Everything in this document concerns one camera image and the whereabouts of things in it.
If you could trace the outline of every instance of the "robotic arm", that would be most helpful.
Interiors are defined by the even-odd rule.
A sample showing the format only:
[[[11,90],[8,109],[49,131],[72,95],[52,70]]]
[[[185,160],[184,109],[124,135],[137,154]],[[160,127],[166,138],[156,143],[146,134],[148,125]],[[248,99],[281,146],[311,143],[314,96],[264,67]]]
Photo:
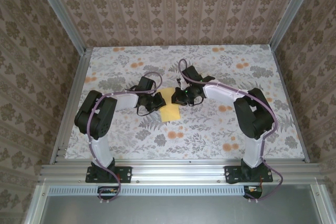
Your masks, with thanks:
[[[235,108],[239,127],[246,138],[245,153],[241,166],[225,167],[226,181],[230,184],[258,182],[262,177],[265,182],[271,182],[271,171],[263,163],[264,140],[261,136],[271,130],[274,119],[264,106],[256,102],[259,100],[270,109],[262,91],[254,88],[237,92],[233,88],[224,88],[214,77],[202,78],[194,66],[181,72],[183,79],[177,80],[181,87],[175,88],[172,103],[195,106],[210,98]],[[195,104],[198,97],[202,100]]]
[[[107,183],[114,182],[113,177],[106,169],[119,175],[119,179],[124,183],[130,182],[130,176],[121,176],[118,171],[131,170],[131,167],[115,167],[114,157],[109,149],[107,132],[110,128],[114,112],[126,108],[136,108],[139,114],[139,107],[144,106],[149,113],[157,111],[166,105],[160,92],[153,95],[151,92],[155,82],[147,77],[141,77],[138,85],[131,89],[115,92],[109,97],[104,97],[98,104],[90,121],[90,136],[94,139],[89,144],[93,151],[93,162],[88,168],[86,182]],[[75,117],[75,125],[83,134],[87,134],[87,126],[90,114],[102,94],[92,90],[85,98],[82,106]]]

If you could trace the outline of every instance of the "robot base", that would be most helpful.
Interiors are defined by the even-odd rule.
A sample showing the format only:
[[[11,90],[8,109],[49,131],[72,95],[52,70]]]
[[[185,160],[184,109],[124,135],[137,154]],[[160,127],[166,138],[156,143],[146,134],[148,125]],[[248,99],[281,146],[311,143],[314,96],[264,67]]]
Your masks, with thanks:
[[[226,182],[229,184],[235,183],[259,183],[273,182],[272,172],[263,163],[255,168],[250,168],[243,159],[241,159],[241,165],[225,166],[224,174]]]
[[[115,166],[113,159],[112,163],[107,167],[116,174],[121,183],[130,183],[132,179],[132,167],[131,166]],[[86,183],[117,183],[116,179],[107,171],[91,162],[91,166],[88,167]]]

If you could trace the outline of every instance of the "cable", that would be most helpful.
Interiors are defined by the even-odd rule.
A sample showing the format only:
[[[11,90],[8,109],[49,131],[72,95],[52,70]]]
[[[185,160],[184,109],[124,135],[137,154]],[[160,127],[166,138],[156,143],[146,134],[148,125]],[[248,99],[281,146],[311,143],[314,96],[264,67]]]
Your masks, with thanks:
[[[282,176],[278,171],[274,170],[272,167],[270,167],[268,164],[266,164],[266,161],[265,161],[264,158],[262,157],[262,156],[264,155],[265,139],[266,139],[269,135],[271,135],[272,133],[274,133],[274,132],[277,130],[277,128],[278,128],[278,120],[277,120],[277,118],[276,118],[274,112],[272,111],[272,109],[271,109],[269,106],[267,106],[264,102],[262,102],[260,99],[254,97],[253,95],[250,95],[249,93],[246,93],[246,92],[244,92],[244,91],[242,91],[242,90],[238,90],[238,89],[232,88],[232,87],[227,86],[227,85],[225,85],[225,84],[223,84],[223,83],[216,83],[216,82],[201,82],[201,81],[195,81],[195,80],[193,80],[193,79],[190,79],[189,77],[187,77],[187,76],[182,72],[182,69],[181,69],[181,63],[182,63],[182,62],[184,62],[184,64],[185,64],[185,68],[187,68],[188,63],[187,63],[187,61],[186,61],[185,59],[181,59],[181,60],[179,60],[179,63],[178,63],[178,70],[179,70],[180,74],[182,75],[182,77],[183,77],[184,79],[186,79],[186,80],[188,80],[188,81],[190,81],[190,82],[197,83],[197,84],[202,84],[202,85],[206,84],[206,85],[212,85],[212,86],[220,86],[220,87],[222,87],[222,88],[225,88],[225,89],[228,89],[228,90],[237,92],[237,93],[239,93],[239,94],[245,95],[245,96],[251,98],[252,100],[255,100],[256,102],[258,102],[261,106],[263,106],[263,107],[270,113],[270,115],[272,116],[272,118],[273,118],[273,120],[274,120],[274,127],[273,127],[273,129],[272,129],[270,132],[266,133],[266,134],[262,137],[263,142],[262,142],[262,144],[261,144],[260,158],[261,158],[261,161],[263,162],[263,164],[264,164],[267,168],[269,168],[270,170],[272,170],[273,172],[275,172],[277,175],[279,175],[279,177],[280,177],[280,182],[279,182],[279,184],[276,186],[276,188],[275,188],[272,192],[270,192],[268,195],[266,195],[266,196],[264,196],[264,197],[261,197],[261,198],[259,198],[259,199],[256,199],[256,198],[254,198],[253,196],[251,196],[251,195],[249,195],[249,194],[246,194],[246,195],[249,196],[250,198],[252,198],[255,202],[257,202],[257,201],[259,201],[259,200],[264,200],[264,199],[268,198],[269,196],[273,195],[273,194],[279,189],[279,187],[281,186],[281,184],[282,184],[282,182],[283,182],[283,176]]]
[[[153,113],[153,112],[154,112],[154,110],[152,110],[152,111],[148,112],[147,114],[144,114],[144,115],[139,115],[139,107],[137,107],[137,115],[138,115],[138,116],[145,116],[145,115],[149,115],[149,114],[151,114],[151,113]]]
[[[155,87],[154,89],[152,90],[146,90],[146,91],[130,91],[130,90],[124,90],[124,91],[119,91],[119,92],[115,92],[115,93],[107,93],[107,94],[104,94],[101,96],[101,98],[98,99],[98,101],[96,102],[96,104],[94,105],[94,107],[92,108],[92,111],[91,111],[91,114],[89,116],[89,120],[88,120],[88,124],[87,124],[87,127],[86,127],[86,132],[87,132],[87,135],[88,135],[88,139],[89,139],[89,148],[90,148],[90,152],[93,156],[93,159],[96,161],[96,163],[100,166],[100,168],[102,168],[103,170],[105,170],[106,172],[110,173],[117,181],[118,183],[118,190],[116,192],[116,194],[109,200],[104,200],[101,198],[101,192],[102,190],[99,192],[99,195],[98,195],[98,198],[100,199],[100,202],[110,202],[112,200],[115,200],[116,197],[118,196],[118,194],[120,193],[120,190],[121,190],[121,183],[120,183],[120,180],[119,178],[115,175],[114,172],[112,172],[111,170],[108,170],[106,167],[104,167],[100,162],[99,160],[97,159],[97,156],[95,155],[94,151],[93,151],[93,148],[92,148],[92,138],[91,138],[91,135],[90,135],[90,126],[91,126],[91,121],[92,121],[92,118],[93,118],[93,115],[98,107],[98,105],[100,104],[100,102],[105,98],[105,97],[109,97],[111,95],[118,95],[118,94],[125,94],[125,93],[133,93],[133,94],[138,94],[138,93],[150,93],[150,92],[155,92],[156,90],[158,90],[158,88],[162,85],[162,76],[157,73],[157,72],[147,72],[144,74],[144,76],[147,76],[149,74],[155,74],[157,76],[160,77],[160,84]]]
[[[204,101],[204,98],[202,97],[202,100],[201,100],[199,103],[196,103],[196,104],[193,104],[193,105],[190,105],[190,104],[188,103],[188,105],[189,105],[189,107],[193,107],[193,106],[202,104],[203,101]]]

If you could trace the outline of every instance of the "slotted metal channel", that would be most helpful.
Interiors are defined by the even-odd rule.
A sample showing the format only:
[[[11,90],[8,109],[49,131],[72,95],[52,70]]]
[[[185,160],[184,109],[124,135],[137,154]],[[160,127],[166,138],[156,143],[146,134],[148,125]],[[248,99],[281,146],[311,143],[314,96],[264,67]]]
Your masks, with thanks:
[[[97,196],[98,186],[50,186],[48,196]],[[123,186],[120,196],[238,196],[243,186]]]

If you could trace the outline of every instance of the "floral fabric surface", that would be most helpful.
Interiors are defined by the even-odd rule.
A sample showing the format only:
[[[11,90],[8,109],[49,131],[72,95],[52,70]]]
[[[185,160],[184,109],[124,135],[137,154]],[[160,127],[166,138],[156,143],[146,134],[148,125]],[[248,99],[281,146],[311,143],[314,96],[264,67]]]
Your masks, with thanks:
[[[162,88],[178,87],[177,63],[185,58],[203,76],[232,87],[263,90],[279,128],[267,138],[266,158],[303,158],[302,147],[277,67],[268,45],[154,46],[94,48],[79,107],[90,90],[122,91],[148,71],[159,72]],[[158,82],[158,77],[150,76]],[[114,113],[108,132],[110,150],[123,159],[242,158],[245,136],[234,108],[205,99],[181,106],[181,119],[162,123],[160,112],[140,117],[135,109]],[[66,158],[90,158],[86,136],[73,127]]]

